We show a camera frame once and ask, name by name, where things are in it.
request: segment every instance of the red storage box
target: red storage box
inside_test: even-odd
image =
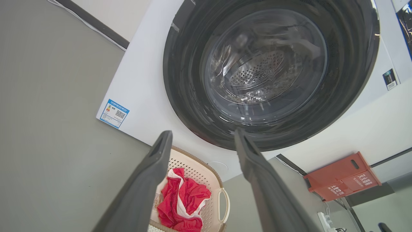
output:
[[[360,152],[336,161],[303,177],[309,192],[316,192],[325,201],[382,185]]]

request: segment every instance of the red cloth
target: red cloth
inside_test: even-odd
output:
[[[164,200],[157,207],[161,224],[180,232],[200,232],[203,222],[199,213],[211,192],[205,185],[185,178],[183,168],[171,169],[167,176],[162,190]]]

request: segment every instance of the electrical outlet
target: electrical outlet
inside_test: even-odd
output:
[[[326,219],[326,217],[329,218],[329,221],[330,221],[330,217],[327,216],[327,215],[325,215],[325,214],[322,213],[322,212],[318,212],[318,217],[319,217],[319,220],[321,221],[323,230],[324,230],[325,232],[329,232],[331,228],[330,228],[330,224],[328,223],[328,220]]]

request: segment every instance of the plastic laundry basket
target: plastic laundry basket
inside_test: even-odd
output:
[[[170,152],[169,166],[167,171],[172,168],[184,168],[185,177],[192,178],[197,183],[206,185],[212,193],[206,205],[200,211],[200,216],[203,220],[202,232],[223,232],[226,228],[226,220],[230,212],[230,201],[227,192],[223,188],[222,180],[217,172],[209,165],[196,158],[195,156],[177,148],[172,147]],[[167,179],[165,179],[157,186],[156,197],[154,199],[152,214],[150,216],[150,226],[148,231],[175,231],[159,223],[159,213],[157,206],[163,200],[161,191]],[[220,220],[220,194],[223,193],[226,197],[226,213],[222,220]]]

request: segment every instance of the door glass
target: door glass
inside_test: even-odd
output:
[[[313,95],[325,74],[326,44],[317,26],[287,9],[250,14],[216,41],[205,68],[206,93],[221,118],[275,124]]]

